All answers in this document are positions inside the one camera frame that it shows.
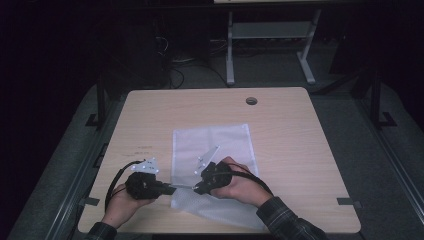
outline wooden table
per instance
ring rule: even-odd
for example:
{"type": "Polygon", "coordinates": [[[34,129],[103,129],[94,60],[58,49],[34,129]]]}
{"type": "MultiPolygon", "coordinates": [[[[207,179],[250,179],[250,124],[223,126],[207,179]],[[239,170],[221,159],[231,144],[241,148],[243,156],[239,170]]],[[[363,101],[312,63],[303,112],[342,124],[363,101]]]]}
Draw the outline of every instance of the wooden table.
{"type": "MultiPolygon", "coordinates": [[[[128,95],[90,193],[79,230],[88,232],[104,214],[107,189],[120,168],[156,157],[157,179],[170,182],[174,129],[249,124],[261,179],[299,216],[328,233],[356,233],[360,223],[340,172],[303,88],[133,91],[128,95]],[[258,103],[248,105],[254,97],[258,103]]],[[[119,183],[131,174],[127,170],[119,183]]],[[[143,233],[252,233],[170,207],[171,196],[141,208],[119,231],[143,233]]]]}

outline right hand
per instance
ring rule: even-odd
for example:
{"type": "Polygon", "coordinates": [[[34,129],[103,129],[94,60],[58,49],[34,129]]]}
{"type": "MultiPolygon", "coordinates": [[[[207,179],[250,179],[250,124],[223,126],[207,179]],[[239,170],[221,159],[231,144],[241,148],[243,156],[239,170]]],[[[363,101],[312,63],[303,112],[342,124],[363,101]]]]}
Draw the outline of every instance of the right hand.
{"type": "MultiPolygon", "coordinates": [[[[249,170],[246,165],[237,163],[231,157],[226,157],[222,161],[229,164],[233,171],[246,172],[244,169],[249,170]]],[[[211,194],[217,198],[233,198],[239,202],[251,204],[256,207],[260,207],[272,198],[272,195],[259,184],[239,176],[233,176],[230,184],[222,188],[213,189],[211,194]]]]}

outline hole in table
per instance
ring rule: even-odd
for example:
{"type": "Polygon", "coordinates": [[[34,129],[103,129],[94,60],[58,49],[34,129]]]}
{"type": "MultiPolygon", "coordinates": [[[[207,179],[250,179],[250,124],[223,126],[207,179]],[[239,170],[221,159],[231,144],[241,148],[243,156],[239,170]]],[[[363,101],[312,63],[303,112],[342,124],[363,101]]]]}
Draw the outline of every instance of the hole in table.
{"type": "Polygon", "coordinates": [[[248,97],[246,98],[246,103],[249,105],[256,105],[258,103],[258,99],[254,97],[248,97]]]}

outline left hand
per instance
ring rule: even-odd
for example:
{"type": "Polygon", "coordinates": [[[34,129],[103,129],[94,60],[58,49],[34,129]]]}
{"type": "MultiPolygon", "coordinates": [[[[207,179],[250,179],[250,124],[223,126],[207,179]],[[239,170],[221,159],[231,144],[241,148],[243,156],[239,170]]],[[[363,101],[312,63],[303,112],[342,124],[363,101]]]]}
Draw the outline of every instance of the left hand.
{"type": "Polygon", "coordinates": [[[127,193],[124,184],[115,188],[112,194],[113,197],[109,202],[102,222],[116,229],[130,220],[140,207],[155,201],[155,199],[135,200],[127,193]]]}

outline hand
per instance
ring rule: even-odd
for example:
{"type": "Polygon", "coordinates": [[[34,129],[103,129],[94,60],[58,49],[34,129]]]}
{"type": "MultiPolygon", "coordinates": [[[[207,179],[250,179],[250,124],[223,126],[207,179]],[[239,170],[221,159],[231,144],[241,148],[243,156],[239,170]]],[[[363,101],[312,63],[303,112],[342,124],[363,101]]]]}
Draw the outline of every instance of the hand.
{"type": "MultiPolygon", "coordinates": [[[[222,161],[228,163],[233,171],[246,172],[244,169],[249,170],[246,165],[237,163],[231,157],[226,157],[222,161]]],[[[233,198],[256,207],[260,207],[272,198],[272,195],[259,184],[239,176],[233,176],[230,184],[222,188],[213,189],[211,194],[218,198],[233,198]]]]}
{"type": "Polygon", "coordinates": [[[116,229],[126,223],[140,207],[155,201],[155,199],[135,200],[127,193],[124,184],[115,188],[112,194],[113,197],[109,202],[102,222],[116,229]]]}

